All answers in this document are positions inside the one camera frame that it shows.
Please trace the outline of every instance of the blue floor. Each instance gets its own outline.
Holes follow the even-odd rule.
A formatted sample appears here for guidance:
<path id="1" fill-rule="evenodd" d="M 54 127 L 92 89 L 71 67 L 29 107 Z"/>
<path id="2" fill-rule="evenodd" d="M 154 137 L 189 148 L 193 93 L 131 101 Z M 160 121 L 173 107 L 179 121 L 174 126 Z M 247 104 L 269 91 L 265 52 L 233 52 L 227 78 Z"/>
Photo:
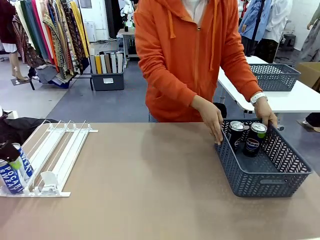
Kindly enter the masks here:
<path id="1" fill-rule="evenodd" d="M 124 90 L 91 91 L 89 80 L 78 79 L 47 116 L 49 119 L 81 123 L 143 123 L 148 122 L 145 105 L 147 84 L 137 62 L 130 61 L 124 72 Z M 219 101 L 222 87 L 219 85 L 214 101 Z M 251 119 L 254 114 L 244 113 L 227 94 L 225 105 L 229 119 Z M 285 113 L 281 123 L 285 126 L 283 137 L 320 174 L 320 133 L 308 132 L 297 120 L 307 113 Z"/>

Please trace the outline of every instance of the person's left hand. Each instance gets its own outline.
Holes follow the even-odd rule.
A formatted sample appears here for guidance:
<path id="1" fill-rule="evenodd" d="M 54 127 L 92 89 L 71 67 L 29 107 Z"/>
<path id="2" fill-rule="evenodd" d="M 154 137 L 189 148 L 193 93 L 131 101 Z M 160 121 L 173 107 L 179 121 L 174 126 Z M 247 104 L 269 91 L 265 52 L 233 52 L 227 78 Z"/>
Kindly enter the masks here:
<path id="1" fill-rule="evenodd" d="M 243 24 L 243 25 L 242 25 L 242 28 L 241 28 L 241 31 L 244 33 L 245 30 L 246 30 L 246 28 L 247 28 L 247 25 Z"/>
<path id="2" fill-rule="evenodd" d="M 269 120 L 275 127 L 278 126 L 278 118 L 272 112 L 271 107 L 265 97 L 260 97 L 254 104 L 254 111 L 257 118 L 262 119 L 262 123 L 268 126 Z"/>

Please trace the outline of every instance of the white rack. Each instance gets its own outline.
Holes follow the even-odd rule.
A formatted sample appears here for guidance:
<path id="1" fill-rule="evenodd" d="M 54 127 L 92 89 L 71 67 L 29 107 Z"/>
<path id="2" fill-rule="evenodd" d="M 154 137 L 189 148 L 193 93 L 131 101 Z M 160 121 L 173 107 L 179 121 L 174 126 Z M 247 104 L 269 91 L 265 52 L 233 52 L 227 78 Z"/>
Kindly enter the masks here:
<path id="1" fill-rule="evenodd" d="M 63 192 L 64 186 L 88 134 L 97 133 L 98 130 L 93 130 L 91 125 L 86 121 L 82 123 L 80 128 L 77 128 L 76 124 L 71 121 L 68 123 L 62 121 L 59 121 L 58 123 L 50 123 L 45 120 L 28 138 L 22 148 L 38 132 L 44 123 L 49 123 L 48 128 L 32 149 L 26 153 L 34 173 L 31 178 L 24 182 L 23 193 L 12 195 L 8 191 L 7 187 L 3 186 L 0 188 L 0 197 L 23 198 L 70 196 L 71 192 Z M 51 159 L 53 152 L 65 135 L 67 136 L 61 144 L 61 147 L 56 152 L 54 158 Z M 34 153 L 29 157 L 29 154 L 34 149 Z M 39 176 L 40 181 L 35 186 L 35 181 Z"/>

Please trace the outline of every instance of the black soda can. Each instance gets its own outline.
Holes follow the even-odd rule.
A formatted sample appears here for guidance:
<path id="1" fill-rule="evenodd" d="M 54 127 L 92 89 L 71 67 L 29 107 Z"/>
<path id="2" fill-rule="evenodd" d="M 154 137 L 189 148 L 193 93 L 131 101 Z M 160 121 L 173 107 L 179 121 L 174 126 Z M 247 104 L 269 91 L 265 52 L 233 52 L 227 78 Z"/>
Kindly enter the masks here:
<path id="1" fill-rule="evenodd" d="M 261 147 L 262 141 L 264 140 L 267 132 L 267 126 L 260 123 L 254 122 L 250 127 L 248 138 L 245 142 L 243 154 L 248 157 L 257 156 Z"/>
<path id="2" fill-rule="evenodd" d="M 234 152 L 238 150 L 241 141 L 242 133 L 245 130 L 245 125 L 239 121 L 230 122 L 229 132 L 227 138 Z"/>

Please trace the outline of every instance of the watch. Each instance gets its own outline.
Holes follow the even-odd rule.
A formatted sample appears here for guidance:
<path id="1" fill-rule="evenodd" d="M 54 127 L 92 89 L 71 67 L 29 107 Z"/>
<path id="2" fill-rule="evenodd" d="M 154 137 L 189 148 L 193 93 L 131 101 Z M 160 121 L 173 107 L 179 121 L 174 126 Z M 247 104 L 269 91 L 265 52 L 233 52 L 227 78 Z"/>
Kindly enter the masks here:
<path id="1" fill-rule="evenodd" d="M 268 101 L 267 96 L 263 92 L 259 92 L 255 94 L 253 97 L 251 97 L 250 102 L 252 105 L 255 105 L 255 103 L 258 101 L 259 98 L 265 97 L 265 99 Z"/>

